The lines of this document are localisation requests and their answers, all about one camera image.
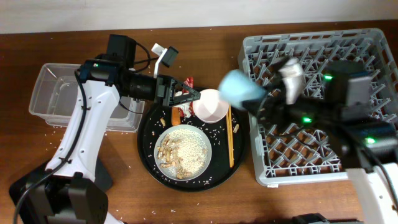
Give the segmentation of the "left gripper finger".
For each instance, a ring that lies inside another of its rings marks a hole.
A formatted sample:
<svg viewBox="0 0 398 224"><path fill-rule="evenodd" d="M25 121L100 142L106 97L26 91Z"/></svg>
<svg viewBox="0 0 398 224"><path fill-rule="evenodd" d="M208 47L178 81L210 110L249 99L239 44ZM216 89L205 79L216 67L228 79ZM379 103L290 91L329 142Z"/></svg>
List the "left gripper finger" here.
<svg viewBox="0 0 398 224"><path fill-rule="evenodd" d="M195 96L200 95L199 91L190 88L188 85L184 84L184 81L181 82L180 80L176 80L174 78L171 79L171 88L173 96L175 96L175 94L179 91L181 91L182 93L188 93Z"/></svg>
<svg viewBox="0 0 398 224"><path fill-rule="evenodd" d="M180 95L174 96L169 103L169 106L177 106L184 103L190 103L200 99L200 95Z"/></svg>

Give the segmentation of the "white tissue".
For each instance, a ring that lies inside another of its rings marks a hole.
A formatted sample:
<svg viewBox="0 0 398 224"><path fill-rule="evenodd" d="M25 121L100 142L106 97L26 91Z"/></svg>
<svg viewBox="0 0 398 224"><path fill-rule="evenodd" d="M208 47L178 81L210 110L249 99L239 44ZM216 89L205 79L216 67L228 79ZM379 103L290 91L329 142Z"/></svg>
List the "white tissue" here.
<svg viewBox="0 0 398 224"><path fill-rule="evenodd" d="M175 106L175 108L178 108L180 117L182 118L190 118L192 115L191 103L182 103Z"/></svg>

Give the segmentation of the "orange carrot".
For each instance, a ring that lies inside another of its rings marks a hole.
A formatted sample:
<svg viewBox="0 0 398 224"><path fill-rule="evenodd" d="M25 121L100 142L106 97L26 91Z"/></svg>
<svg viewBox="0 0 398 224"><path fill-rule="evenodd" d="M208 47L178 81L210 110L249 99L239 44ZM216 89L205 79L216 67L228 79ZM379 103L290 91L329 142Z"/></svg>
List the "orange carrot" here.
<svg viewBox="0 0 398 224"><path fill-rule="evenodd" d="M177 107L172 108L171 123L172 126L177 126L181 124L180 108Z"/></svg>

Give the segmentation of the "wooden chopstick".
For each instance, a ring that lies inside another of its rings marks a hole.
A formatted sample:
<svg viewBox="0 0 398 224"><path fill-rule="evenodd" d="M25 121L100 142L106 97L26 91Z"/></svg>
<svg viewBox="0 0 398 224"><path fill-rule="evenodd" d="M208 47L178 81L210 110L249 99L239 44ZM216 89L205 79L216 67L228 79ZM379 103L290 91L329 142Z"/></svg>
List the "wooden chopstick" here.
<svg viewBox="0 0 398 224"><path fill-rule="evenodd" d="M229 167L232 168L234 166L234 157L233 157L233 130L232 130L232 116L231 116L231 105L229 105L229 133L230 133L230 147L229 151Z"/></svg>
<svg viewBox="0 0 398 224"><path fill-rule="evenodd" d="M227 140L228 140L228 149L230 147L230 133L229 133L230 123L229 123L229 110L226 114L226 132L227 132Z"/></svg>

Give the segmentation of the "blue cup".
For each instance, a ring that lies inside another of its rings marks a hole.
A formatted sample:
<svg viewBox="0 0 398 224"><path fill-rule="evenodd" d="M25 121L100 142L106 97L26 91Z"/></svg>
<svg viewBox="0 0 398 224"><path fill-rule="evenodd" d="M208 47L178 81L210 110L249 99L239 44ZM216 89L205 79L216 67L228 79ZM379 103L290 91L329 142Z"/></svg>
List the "blue cup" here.
<svg viewBox="0 0 398 224"><path fill-rule="evenodd" d="M220 82L218 91L222 100L239 110L249 108L244 104L245 101L261 101L267 93L241 70L229 71Z"/></svg>

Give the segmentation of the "pile of rice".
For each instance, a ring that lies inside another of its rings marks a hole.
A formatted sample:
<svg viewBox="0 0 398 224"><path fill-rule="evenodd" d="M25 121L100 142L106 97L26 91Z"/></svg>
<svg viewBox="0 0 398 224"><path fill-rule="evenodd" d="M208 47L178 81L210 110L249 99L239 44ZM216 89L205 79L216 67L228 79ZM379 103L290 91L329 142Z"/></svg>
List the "pile of rice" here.
<svg viewBox="0 0 398 224"><path fill-rule="evenodd" d="M172 138L182 140L178 155L183 158L182 167L193 175L197 175L205 166L208 148L203 138L189 129L177 129L170 134Z"/></svg>

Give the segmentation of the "grey plate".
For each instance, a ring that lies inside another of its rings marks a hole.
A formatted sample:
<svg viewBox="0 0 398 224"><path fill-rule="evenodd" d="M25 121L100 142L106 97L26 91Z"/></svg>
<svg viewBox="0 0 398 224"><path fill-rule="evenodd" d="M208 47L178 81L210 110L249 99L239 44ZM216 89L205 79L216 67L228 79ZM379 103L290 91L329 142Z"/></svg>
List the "grey plate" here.
<svg viewBox="0 0 398 224"><path fill-rule="evenodd" d="M154 145L154 160L167 180L188 182L204 173L212 157L211 142L200 129L180 124L165 130Z"/></svg>

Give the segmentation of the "pile of peanut shells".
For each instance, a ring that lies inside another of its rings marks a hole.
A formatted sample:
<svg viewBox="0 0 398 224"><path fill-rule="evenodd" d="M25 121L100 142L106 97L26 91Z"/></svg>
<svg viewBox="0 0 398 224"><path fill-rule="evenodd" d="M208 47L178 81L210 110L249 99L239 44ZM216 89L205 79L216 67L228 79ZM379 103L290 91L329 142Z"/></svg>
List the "pile of peanut shells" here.
<svg viewBox="0 0 398 224"><path fill-rule="evenodd" d="M192 176L191 172L182 167L183 158L178 155L181 146L182 140L172 138L169 134L166 134L160 145L157 146L157 159L160 161L160 167L177 180Z"/></svg>

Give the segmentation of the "red snack wrapper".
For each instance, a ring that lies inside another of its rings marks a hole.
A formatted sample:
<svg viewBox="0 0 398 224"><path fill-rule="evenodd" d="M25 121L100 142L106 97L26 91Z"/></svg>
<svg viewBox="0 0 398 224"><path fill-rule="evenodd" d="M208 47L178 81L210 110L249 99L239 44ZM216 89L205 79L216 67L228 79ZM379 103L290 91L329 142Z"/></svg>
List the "red snack wrapper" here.
<svg viewBox="0 0 398 224"><path fill-rule="evenodd" d="M188 77L185 81L184 84L188 85L190 88L193 88L193 77ZM192 110L192 115L194 115L192 103L191 103L191 110Z"/></svg>

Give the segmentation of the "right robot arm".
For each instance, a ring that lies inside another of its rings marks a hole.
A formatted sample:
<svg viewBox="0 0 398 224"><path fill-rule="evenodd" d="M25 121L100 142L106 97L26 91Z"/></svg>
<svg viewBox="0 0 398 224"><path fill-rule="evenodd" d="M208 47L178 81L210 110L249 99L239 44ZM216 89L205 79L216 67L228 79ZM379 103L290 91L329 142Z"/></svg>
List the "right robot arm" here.
<svg viewBox="0 0 398 224"><path fill-rule="evenodd" d="M324 96L302 94L305 79L290 57L275 64L274 81L243 101L273 138L293 138L305 129L325 132L362 206L365 223L397 223L397 133L393 124L371 117L370 74L363 64L329 63Z"/></svg>

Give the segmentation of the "grey dishwasher rack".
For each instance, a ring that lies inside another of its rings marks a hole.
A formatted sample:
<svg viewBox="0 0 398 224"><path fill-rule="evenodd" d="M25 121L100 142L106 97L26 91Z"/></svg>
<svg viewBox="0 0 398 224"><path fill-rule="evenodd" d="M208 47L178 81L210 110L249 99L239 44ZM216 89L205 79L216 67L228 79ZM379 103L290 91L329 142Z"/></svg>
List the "grey dishwasher rack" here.
<svg viewBox="0 0 398 224"><path fill-rule="evenodd" d="M303 94L323 98L324 69L330 62L361 62L370 73L371 116L397 124L397 64L386 36L377 28L296 34L257 35L243 40L239 69L265 86L272 80L271 65L283 56L299 60L305 74ZM276 128L263 128L249 116L251 150L256 180L271 185L345 180L338 156L323 131L305 129L295 137L273 138Z"/></svg>

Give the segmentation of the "peanut shell on tray right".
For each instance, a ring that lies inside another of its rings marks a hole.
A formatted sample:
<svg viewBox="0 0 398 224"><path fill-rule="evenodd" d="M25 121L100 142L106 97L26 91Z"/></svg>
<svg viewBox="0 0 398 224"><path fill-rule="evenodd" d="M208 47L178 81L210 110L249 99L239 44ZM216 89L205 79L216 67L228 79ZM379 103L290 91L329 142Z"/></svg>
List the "peanut shell on tray right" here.
<svg viewBox="0 0 398 224"><path fill-rule="evenodd" d="M238 132L238 129L239 129L239 124L237 124L237 125L234 127L233 133L237 133L237 132Z"/></svg>

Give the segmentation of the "round black tray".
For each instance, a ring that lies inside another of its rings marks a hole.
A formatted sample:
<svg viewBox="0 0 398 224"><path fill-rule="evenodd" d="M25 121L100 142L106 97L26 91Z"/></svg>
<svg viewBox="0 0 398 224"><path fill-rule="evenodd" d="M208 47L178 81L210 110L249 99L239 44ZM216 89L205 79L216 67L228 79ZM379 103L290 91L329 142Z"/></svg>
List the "round black tray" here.
<svg viewBox="0 0 398 224"><path fill-rule="evenodd" d="M154 160L154 145L158 137L167 129L171 128L171 109L159 104L151 106L144 115L137 133L137 148L144 167L154 179L161 184L175 190L184 192L200 192L212 189L227 181L238 169L244 160L249 131L244 122L243 113L232 109L233 126L239 124L237 133L233 134L234 166L229 167L229 151L226 133L226 120L214 124L206 124L196 116L182 118L182 124L200 128L211 142L212 157L210 165L199 177L188 182L167 180L156 167ZM163 127L160 118L165 119L166 126Z"/></svg>

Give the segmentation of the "clear plastic bin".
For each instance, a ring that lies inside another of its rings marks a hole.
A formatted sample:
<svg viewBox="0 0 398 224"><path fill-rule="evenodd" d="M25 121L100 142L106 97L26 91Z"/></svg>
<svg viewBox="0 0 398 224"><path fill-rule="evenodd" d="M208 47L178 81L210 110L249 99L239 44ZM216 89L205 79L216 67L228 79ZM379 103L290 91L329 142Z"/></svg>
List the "clear plastic bin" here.
<svg viewBox="0 0 398 224"><path fill-rule="evenodd" d="M44 64L32 92L29 113L44 119L51 126L68 126L78 93L74 71L79 67L79 64ZM145 102L123 97L121 103L114 109L106 129L135 133Z"/></svg>

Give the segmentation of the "black rectangular bin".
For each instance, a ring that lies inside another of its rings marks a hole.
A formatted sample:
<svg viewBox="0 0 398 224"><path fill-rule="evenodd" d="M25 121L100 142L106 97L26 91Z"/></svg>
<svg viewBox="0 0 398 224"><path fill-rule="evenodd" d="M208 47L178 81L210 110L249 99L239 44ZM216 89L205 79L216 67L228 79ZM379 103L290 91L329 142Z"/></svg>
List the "black rectangular bin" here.
<svg viewBox="0 0 398 224"><path fill-rule="evenodd" d="M108 196L113 180L100 160L96 179L79 175L70 179L51 177L31 191L19 215L24 223L108 223Z"/></svg>

